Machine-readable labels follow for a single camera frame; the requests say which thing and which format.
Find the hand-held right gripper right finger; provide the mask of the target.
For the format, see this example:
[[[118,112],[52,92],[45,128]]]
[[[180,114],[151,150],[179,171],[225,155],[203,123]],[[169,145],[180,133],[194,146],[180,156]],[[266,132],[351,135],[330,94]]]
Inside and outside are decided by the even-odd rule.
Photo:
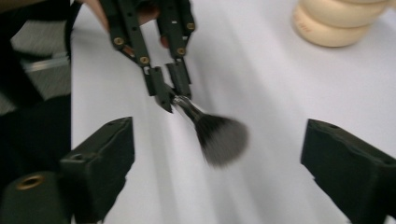
[[[352,224],[396,219],[396,159],[342,128],[311,119],[301,164]]]

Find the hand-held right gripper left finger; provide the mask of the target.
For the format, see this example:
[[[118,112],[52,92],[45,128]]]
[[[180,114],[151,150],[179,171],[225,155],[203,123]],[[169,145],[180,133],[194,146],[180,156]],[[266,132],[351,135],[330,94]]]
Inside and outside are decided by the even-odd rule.
[[[106,218],[133,163],[131,117],[106,123],[61,159],[63,183],[77,224]]]

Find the black makeup brush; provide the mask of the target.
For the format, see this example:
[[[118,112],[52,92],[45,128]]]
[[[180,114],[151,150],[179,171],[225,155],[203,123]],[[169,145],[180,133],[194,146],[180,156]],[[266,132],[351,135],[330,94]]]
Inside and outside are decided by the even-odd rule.
[[[173,106],[192,122],[208,165],[225,167],[248,148],[248,127],[239,120],[207,114],[185,96],[175,96]]]

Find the cream ringed brush holder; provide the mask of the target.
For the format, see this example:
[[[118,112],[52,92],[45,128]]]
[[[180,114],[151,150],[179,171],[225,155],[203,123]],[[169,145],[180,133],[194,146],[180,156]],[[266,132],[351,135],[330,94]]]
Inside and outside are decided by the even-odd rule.
[[[396,0],[299,0],[292,22],[305,41],[341,48],[359,42],[389,7]]]

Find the grey metal box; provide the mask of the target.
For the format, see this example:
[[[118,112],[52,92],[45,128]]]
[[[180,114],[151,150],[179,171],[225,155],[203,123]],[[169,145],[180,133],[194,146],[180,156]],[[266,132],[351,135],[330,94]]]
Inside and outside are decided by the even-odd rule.
[[[11,38],[24,71],[45,99],[71,93],[65,26],[65,21],[28,21]]]

